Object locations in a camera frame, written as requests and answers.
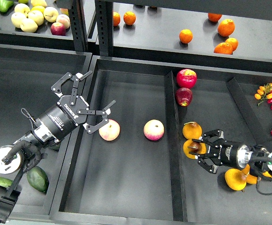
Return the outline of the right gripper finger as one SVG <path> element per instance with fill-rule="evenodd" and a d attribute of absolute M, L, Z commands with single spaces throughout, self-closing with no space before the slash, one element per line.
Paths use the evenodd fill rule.
<path fill-rule="evenodd" d="M 221 129 L 204 132 L 198 139 L 191 139 L 196 143 L 204 143 L 211 147 L 219 147 L 225 142 L 224 133 Z"/>
<path fill-rule="evenodd" d="M 219 166 L 214 163 L 214 160 L 215 161 L 218 160 L 218 156 L 219 156 L 218 153 L 204 153 L 204 154 L 201 154 L 201 153 L 190 151 L 189 154 L 197 156 L 198 164 L 203 169 L 205 169 L 208 173 L 211 173 L 211 174 L 216 174 L 217 173 L 217 170 L 218 170 Z M 209 165 L 206 162 L 207 159 L 210 159 L 213 162 L 213 164 Z"/>

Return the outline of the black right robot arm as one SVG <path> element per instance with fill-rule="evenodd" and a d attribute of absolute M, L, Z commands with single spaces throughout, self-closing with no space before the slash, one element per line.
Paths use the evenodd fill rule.
<path fill-rule="evenodd" d="M 220 166 L 230 168 L 225 177 L 230 177 L 226 183 L 231 187 L 235 184 L 242 190 L 247 184 L 247 177 L 257 178 L 256 190 L 261 195 L 272 195 L 260 191 L 262 180 L 272 181 L 272 152 L 262 145 L 248 146 L 241 142 L 228 141 L 221 129 L 203 133 L 198 138 L 191 138 L 186 147 L 188 154 L 198 160 L 198 164 L 211 174 L 216 174 Z"/>

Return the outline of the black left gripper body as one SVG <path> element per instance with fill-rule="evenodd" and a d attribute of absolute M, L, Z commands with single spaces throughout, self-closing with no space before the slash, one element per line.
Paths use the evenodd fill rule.
<path fill-rule="evenodd" d="M 82 96 L 75 100 L 75 104 L 71 105 L 71 96 L 63 95 L 55 105 L 39 116 L 41 124 L 48 128 L 55 139 L 63 139 L 86 122 L 87 115 L 78 114 L 78 111 L 85 110 L 89 105 Z"/>

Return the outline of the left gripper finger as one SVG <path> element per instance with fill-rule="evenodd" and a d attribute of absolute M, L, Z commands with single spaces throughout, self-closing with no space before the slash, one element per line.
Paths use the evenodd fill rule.
<path fill-rule="evenodd" d="M 83 126 L 88 134 L 92 134 L 95 131 L 102 128 L 109 122 L 108 115 L 110 115 L 110 108 L 116 103 L 116 100 L 111 101 L 107 106 L 105 106 L 102 110 L 90 110 L 89 108 L 86 109 L 79 109 L 77 113 L 79 115 L 86 115 L 86 116 L 101 116 L 102 120 L 96 125 L 90 125 L 88 123 L 83 123 Z"/>
<path fill-rule="evenodd" d="M 70 98 L 70 105 L 73 106 L 76 103 L 76 99 L 78 98 L 77 91 L 79 87 L 79 83 L 86 79 L 89 75 L 91 75 L 93 72 L 88 71 L 85 74 L 76 73 L 75 75 L 72 75 L 71 73 L 67 72 L 65 75 L 63 75 L 57 82 L 55 82 L 51 86 L 52 92 L 54 92 L 58 97 L 62 97 L 62 86 L 68 82 L 69 80 L 73 82 L 72 92 L 71 92 L 71 98 Z"/>

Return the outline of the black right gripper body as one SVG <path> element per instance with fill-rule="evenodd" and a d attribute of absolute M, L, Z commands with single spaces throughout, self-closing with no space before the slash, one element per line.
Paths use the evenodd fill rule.
<path fill-rule="evenodd" d="M 218 139 L 213 146 L 209 147 L 208 153 L 211 155 L 211 161 L 216 166 L 224 165 L 244 169 L 247 164 L 245 161 L 247 145 L 240 142 Z"/>

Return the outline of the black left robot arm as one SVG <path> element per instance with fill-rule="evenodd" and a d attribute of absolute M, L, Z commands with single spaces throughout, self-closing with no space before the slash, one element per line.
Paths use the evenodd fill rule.
<path fill-rule="evenodd" d="M 0 174 L 17 173 L 10 186 L 0 185 L 0 224 L 8 220 L 18 200 L 20 192 L 16 188 L 22 176 L 46 157 L 42 149 L 60 143 L 78 126 L 92 134 L 109 122 L 110 107 L 115 101 L 101 110 L 92 110 L 84 97 L 78 94 L 79 84 L 92 73 L 63 75 L 51 87 L 59 100 L 38 118 L 21 109 L 32 129 L 13 144 L 0 147 Z"/>

